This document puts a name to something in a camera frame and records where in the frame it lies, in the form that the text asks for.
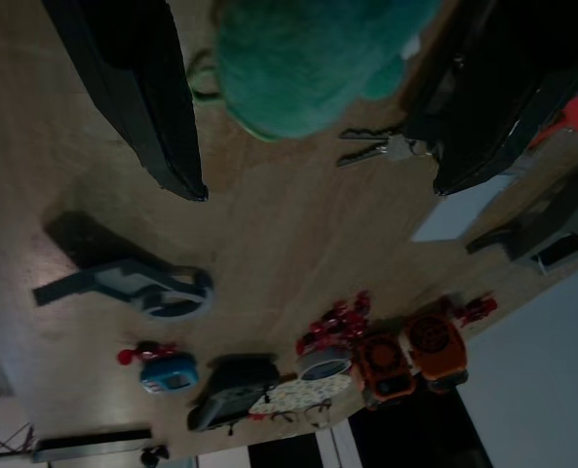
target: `white wall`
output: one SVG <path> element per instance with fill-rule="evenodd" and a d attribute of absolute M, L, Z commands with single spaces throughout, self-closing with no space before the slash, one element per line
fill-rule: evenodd
<path fill-rule="evenodd" d="M 578 468 L 578 273 L 469 343 L 459 393 L 495 468 Z"/>

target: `green plush toy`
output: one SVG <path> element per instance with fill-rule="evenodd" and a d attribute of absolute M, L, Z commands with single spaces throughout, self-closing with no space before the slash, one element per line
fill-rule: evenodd
<path fill-rule="evenodd" d="M 401 50 L 439 3 L 231 0 L 215 51 L 222 100 L 259 138 L 311 135 L 354 99 L 385 98 L 397 89 Z"/>

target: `patterned fabric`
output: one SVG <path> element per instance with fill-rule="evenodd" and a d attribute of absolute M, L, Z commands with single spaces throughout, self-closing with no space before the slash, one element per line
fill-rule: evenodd
<path fill-rule="evenodd" d="M 253 407 L 252 414 L 272 414 L 274 412 L 300 410 L 317 405 L 326 398 L 332 398 L 349 387 L 349 375 L 339 374 L 321 380 L 291 380 L 278 385 L 268 393 L 269 403 L 261 397 Z"/>

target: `orange toy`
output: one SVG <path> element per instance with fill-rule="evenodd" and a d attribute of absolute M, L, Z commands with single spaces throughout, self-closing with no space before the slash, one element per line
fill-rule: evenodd
<path fill-rule="evenodd" d="M 416 388 L 407 359 L 393 333 L 372 334 L 356 343 L 354 363 L 352 374 L 370 410 L 409 395 Z"/>
<path fill-rule="evenodd" d="M 468 379 L 466 346 L 444 313 L 410 318 L 404 332 L 410 343 L 410 357 L 430 390 L 442 393 Z"/>

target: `wooden table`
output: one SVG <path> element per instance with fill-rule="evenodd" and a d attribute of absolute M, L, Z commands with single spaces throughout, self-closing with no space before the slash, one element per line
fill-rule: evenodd
<path fill-rule="evenodd" d="M 187 60 L 212 43 L 210 0 L 171 3 Z M 275 439 L 282 430 L 263 422 L 241 424 L 232 438 L 189 433 L 195 395 L 145 393 L 137 370 L 116 364 L 117 351 L 173 340 L 197 357 L 203 379 L 217 356 L 273 352 L 290 372 L 297 337 L 358 290 L 372 291 L 374 317 L 411 313 L 443 292 L 495 291 L 499 314 L 465 329 L 471 335 L 578 268 L 543 277 L 498 249 L 468 256 L 463 240 L 412 244 L 438 203 L 434 163 L 333 165 L 354 149 L 340 131 L 402 117 L 394 98 L 358 102 L 328 131 L 274 144 L 249 136 L 221 107 L 196 115 L 211 191 L 204 204 L 157 187 L 93 107 L 40 1 L 0 0 L 0 360 L 41 437 L 151 424 L 174 457 Z M 467 239 L 577 164 L 578 136 L 556 136 Z M 166 327 L 97 293 L 36 308 L 32 288 L 74 271 L 43 226 L 75 210 L 165 261 L 209 270 L 214 309 Z M 354 390 L 336 400 L 335 420 L 361 405 Z"/>

